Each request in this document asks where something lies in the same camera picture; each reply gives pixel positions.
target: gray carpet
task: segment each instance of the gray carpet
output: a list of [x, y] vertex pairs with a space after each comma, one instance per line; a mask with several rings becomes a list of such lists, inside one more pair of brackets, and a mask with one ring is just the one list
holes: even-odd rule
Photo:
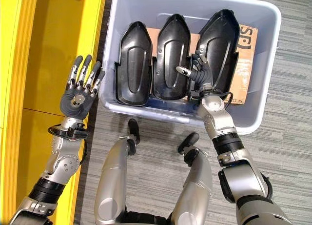
[[[271, 178], [273, 200], [297, 225], [312, 224], [312, 0], [265, 0], [280, 9], [282, 25], [268, 100], [259, 129], [242, 136], [243, 143], [265, 175]], [[101, 60], [111, 0], [106, 0], [98, 58]], [[117, 137], [127, 131], [129, 117], [114, 114], [100, 103], [90, 114], [94, 130], [82, 167], [75, 224], [93, 225], [93, 205], [101, 167]], [[174, 208], [188, 174], [176, 146], [190, 132], [200, 134], [197, 145], [207, 151], [214, 176], [213, 198], [206, 224], [234, 225], [235, 205], [219, 185], [220, 167], [203, 128], [137, 119], [141, 143], [128, 160], [129, 210], [167, 217]]]

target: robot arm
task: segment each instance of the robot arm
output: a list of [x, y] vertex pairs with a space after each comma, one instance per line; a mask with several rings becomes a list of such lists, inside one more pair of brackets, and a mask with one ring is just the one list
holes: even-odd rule
[[97, 62], [86, 84], [83, 85], [91, 59], [91, 55], [86, 57], [78, 77], [77, 72], [83, 60], [82, 56], [76, 58], [71, 68], [60, 103], [65, 118], [61, 124], [48, 129], [48, 132], [53, 135], [52, 153], [44, 172], [29, 196], [26, 196], [19, 205], [9, 225], [51, 225], [47, 217], [54, 213], [65, 185], [83, 162], [85, 154], [81, 161], [78, 157], [81, 141], [88, 137], [87, 130], [83, 128], [83, 119], [87, 116], [104, 77], [102, 71], [92, 87], [100, 68], [100, 62]]
[[268, 178], [259, 172], [239, 138], [232, 117], [221, 99], [225, 94], [213, 89], [212, 73], [206, 58], [196, 51], [193, 62], [199, 70], [191, 71], [184, 67], [177, 67], [176, 70], [194, 80], [200, 92], [198, 114], [204, 121], [217, 151], [219, 164], [223, 167], [218, 174], [222, 192], [229, 202], [236, 203], [237, 224], [291, 224], [279, 206], [271, 200], [272, 186]]

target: cardboard box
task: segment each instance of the cardboard box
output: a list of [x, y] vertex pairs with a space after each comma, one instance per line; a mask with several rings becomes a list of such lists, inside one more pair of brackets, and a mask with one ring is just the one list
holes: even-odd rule
[[[245, 103], [250, 75], [253, 67], [254, 49], [257, 40], [258, 29], [239, 25], [240, 37], [237, 45], [239, 53], [238, 62], [234, 72], [230, 91], [233, 93], [233, 104]], [[157, 56], [157, 38], [160, 29], [147, 28], [153, 44], [153, 57]], [[190, 54], [195, 53], [196, 45], [199, 40], [199, 34], [191, 34]]]

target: plastic bin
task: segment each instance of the plastic bin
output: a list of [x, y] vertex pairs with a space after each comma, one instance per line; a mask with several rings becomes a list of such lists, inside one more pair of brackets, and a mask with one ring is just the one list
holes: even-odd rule
[[240, 24], [258, 28], [253, 70], [246, 102], [229, 109], [239, 134], [254, 132], [261, 124], [281, 24], [279, 9], [259, 0], [113, 0], [103, 68], [106, 76], [99, 90], [103, 105], [113, 112], [169, 122], [203, 126], [194, 105], [183, 101], [167, 102], [150, 98], [144, 107], [117, 103], [114, 62], [119, 60], [119, 45], [129, 24], [141, 21], [147, 27], [161, 28], [175, 13], [184, 16], [191, 33], [198, 33], [217, 11], [228, 8]]

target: yellow wall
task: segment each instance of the yellow wall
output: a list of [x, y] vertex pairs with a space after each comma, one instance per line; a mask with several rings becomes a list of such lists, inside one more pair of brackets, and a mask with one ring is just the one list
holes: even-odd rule
[[[44, 170], [51, 152], [47, 128], [62, 119], [59, 101], [73, 60], [91, 54], [95, 63], [104, 3], [1, 0], [2, 11], [12, 10], [6, 12], [9, 27], [1, 32], [0, 220], [4, 224]], [[58, 201], [52, 216], [56, 225], [73, 223], [78, 180], [79, 172]]]

